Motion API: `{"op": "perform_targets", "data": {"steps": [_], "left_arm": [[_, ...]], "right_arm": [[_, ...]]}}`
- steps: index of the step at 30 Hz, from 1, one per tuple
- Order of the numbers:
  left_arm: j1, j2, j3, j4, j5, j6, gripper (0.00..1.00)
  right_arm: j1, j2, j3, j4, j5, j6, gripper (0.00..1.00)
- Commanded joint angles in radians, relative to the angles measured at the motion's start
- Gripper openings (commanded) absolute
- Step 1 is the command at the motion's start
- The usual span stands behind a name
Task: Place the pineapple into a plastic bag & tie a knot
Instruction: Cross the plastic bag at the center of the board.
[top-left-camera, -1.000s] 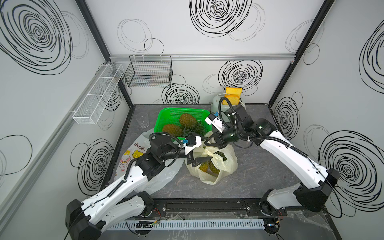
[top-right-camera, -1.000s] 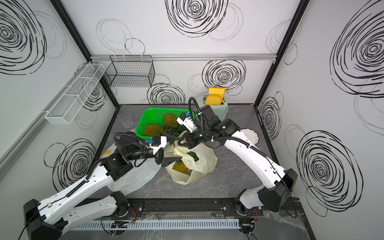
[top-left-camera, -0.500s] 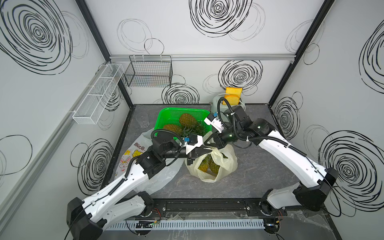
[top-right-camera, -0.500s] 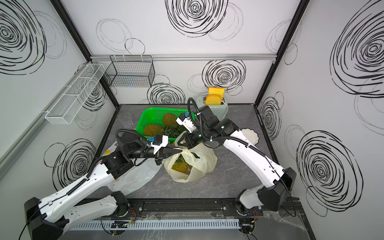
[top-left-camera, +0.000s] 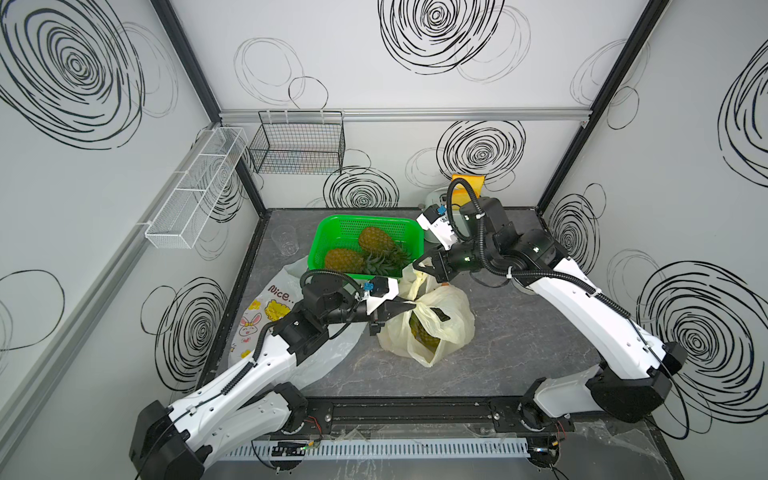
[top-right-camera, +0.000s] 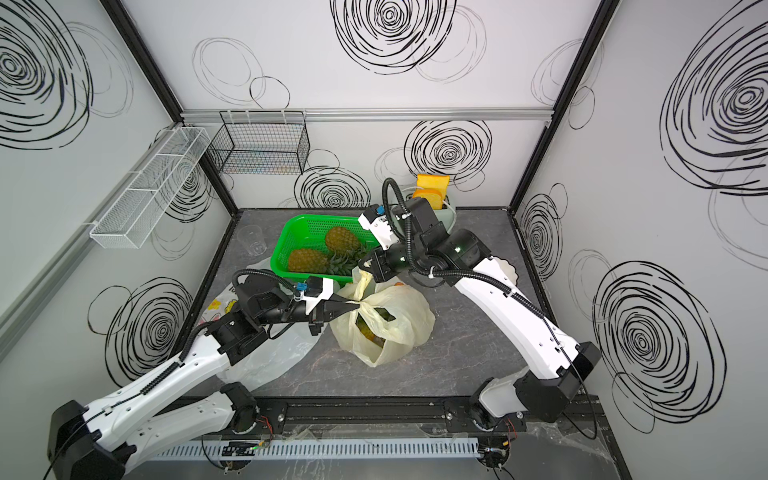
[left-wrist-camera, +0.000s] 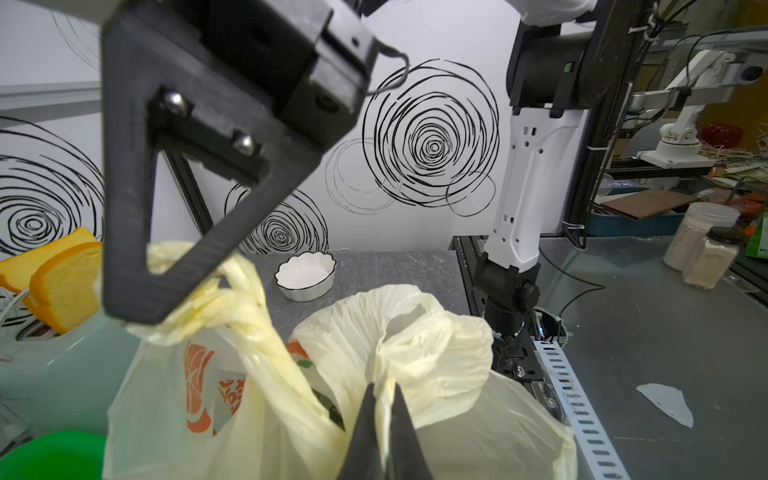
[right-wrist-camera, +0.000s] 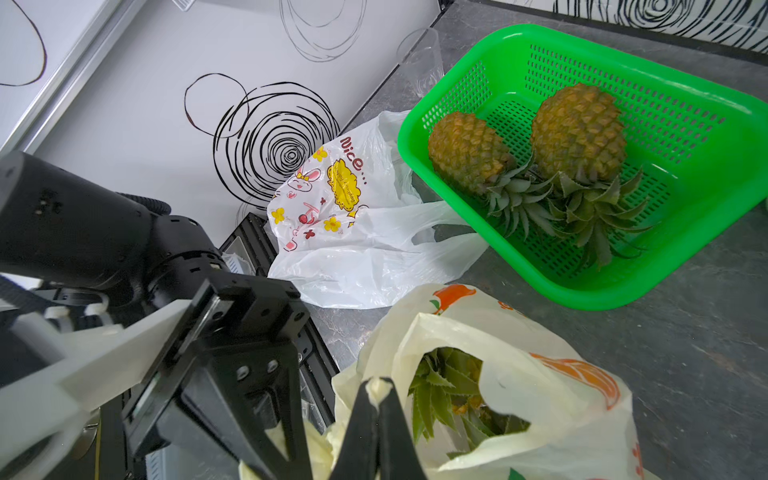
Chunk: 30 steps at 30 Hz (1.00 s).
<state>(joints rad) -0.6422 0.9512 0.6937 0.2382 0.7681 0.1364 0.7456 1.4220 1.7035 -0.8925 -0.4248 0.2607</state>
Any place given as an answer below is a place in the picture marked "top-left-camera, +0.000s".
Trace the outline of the yellow ripe pineapple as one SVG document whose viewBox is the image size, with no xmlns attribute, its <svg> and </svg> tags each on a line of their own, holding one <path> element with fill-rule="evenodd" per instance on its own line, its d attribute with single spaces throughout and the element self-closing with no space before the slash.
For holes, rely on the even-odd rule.
<svg viewBox="0 0 768 480">
<path fill-rule="evenodd" d="M 441 339 L 438 337 L 432 336 L 423 326 L 420 318 L 415 313 L 412 313 L 410 316 L 409 328 L 413 337 L 421 345 L 423 345 L 427 350 L 429 350 L 432 353 L 436 352 L 441 342 Z"/>
</svg>

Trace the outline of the yellowish fruit print plastic bag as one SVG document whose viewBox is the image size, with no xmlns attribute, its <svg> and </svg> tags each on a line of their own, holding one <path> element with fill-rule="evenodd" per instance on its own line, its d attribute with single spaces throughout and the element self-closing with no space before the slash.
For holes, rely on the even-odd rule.
<svg viewBox="0 0 768 480">
<path fill-rule="evenodd" d="M 377 339 L 382 349 L 432 368 L 446 356 L 467 346 L 475 337 L 475 316 L 465 292 L 409 266 L 398 281 L 399 296 L 416 307 L 389 320 Z M 441 342 L 435 353 L 411 334 L 409 319 L 415 313 L 426 330 Z"/>
</svg>

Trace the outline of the white bunny print plastic bag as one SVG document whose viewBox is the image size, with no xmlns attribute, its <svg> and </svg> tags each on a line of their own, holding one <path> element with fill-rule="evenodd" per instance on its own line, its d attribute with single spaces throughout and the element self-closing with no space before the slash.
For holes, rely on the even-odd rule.
<svg viewBox="0 0 768 480">
<path fill-rule="evenodd" d="M 240 315 L 230 343 L 227 366 L 250 356 L 264 326 L 288 314 L 302 298 L 299 280 L 307 270 L 307 257 L 284 266 Z M 278 383 L 289 382 L 300 390 L 321 380 L 338 366 L 357 344 L 365 325 L 353 323 L 338 338 L 324 344 L 293 373 L 283 375 Z"/>
</svg>

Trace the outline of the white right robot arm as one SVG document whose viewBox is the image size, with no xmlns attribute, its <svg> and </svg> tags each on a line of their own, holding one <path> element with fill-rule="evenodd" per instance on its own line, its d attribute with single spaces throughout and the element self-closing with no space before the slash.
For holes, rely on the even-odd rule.
<svg viewBox="0 0 768 480">
<path fill-rule="evenodd" d="M 675 376 L 686 350 L 634 322 L 550 233 L 518 232 L 498 199 L 477 196 L 463 178 L 450 182 L 446 196 L 444 204 L 427 207 L 417 218 L 438 245 L 415 260 L 414 268 L 439 282 L 485 270 L 504 284 L 517 283 L 560 311 L 601 357 L 580 373 L 536 380 L 518 404 L 526 428 L 542 431 L 566 415 L 598 411 L 636 423 L 679 389 Z"/>
</svg>

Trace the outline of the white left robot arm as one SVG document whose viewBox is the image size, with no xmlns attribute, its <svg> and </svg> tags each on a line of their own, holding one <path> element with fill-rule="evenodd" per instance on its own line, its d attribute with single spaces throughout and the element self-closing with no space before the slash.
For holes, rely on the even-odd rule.
<svg viewBox="0 0 768 480">
<path fill-rule="evenodd" d="M 363 323 L 377 334 L 416 306 L 389 277 L 360 284 L 316 269 L 301 276 L 300 288 L 301 300 L 261 330 L 245 358 L 171 405 L 154 401 L 139 413 L 129 450 L 137 478 L 200 479 L 248 440 L 301 429 L 308 401 L 287 378 L 333 339 L 330 326 Z"/>
</svg>

